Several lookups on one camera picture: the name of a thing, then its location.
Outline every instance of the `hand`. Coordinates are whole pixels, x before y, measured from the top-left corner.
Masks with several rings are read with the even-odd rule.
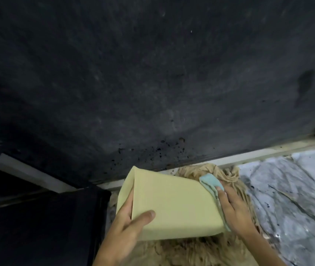
[[[142,228],[155,218],[154,211],[147,211],[132,220],[133,194],[134,188],[116,214],[93,266],[120,264],[133,250]]]
[[[242,239],[250,234],[257,233],[247,205],[232,187],[225,183],[222,183],[222,185],[225,192],[220,187],[215,188],[218,191],[219,201],[229,228]]]

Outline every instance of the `black wall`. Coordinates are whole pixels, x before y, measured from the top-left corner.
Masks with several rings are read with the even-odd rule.
[[[0,0],[0,145],[102,182],[313,134],[315,0]]]

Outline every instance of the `person's left hand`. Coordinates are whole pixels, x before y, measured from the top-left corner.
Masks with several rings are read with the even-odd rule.
[[[150,210],[132,220],[134,188],[115,216],[111,228],[98,250],[93,266],[118,265],[133,250],[142,228],[155,218]]]

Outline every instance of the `person's right hand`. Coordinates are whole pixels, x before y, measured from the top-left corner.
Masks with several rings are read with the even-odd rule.
[[[225,183],[222,185],[225,192],[220,187],[216,187],[216,189],[229,228],[243,239],[250,234],[257,233],[247,205],[232,187]]]

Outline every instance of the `yellow container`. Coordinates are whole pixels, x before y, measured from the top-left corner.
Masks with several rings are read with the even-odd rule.
[[[225,231],[212,195],[198,181],[133,166],[119,192],[117,211],[133,184],[132,219],[148,210],[156,212],[139,240],[212,236]]]

